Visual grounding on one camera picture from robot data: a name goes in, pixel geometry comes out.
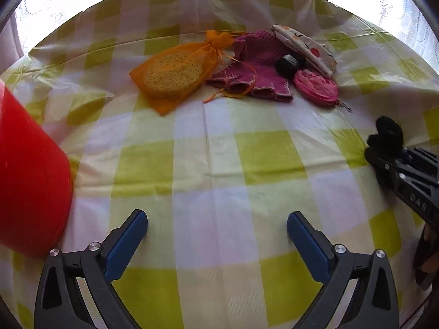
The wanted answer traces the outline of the person's left hand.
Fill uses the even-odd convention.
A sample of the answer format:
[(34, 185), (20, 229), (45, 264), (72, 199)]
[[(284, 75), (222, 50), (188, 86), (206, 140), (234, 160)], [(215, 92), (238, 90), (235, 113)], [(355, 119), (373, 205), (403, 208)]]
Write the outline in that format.
[(422, 290), (427, 290), (438, 274), (438, 235), (424, 224), (413, 260), (415, 281)]

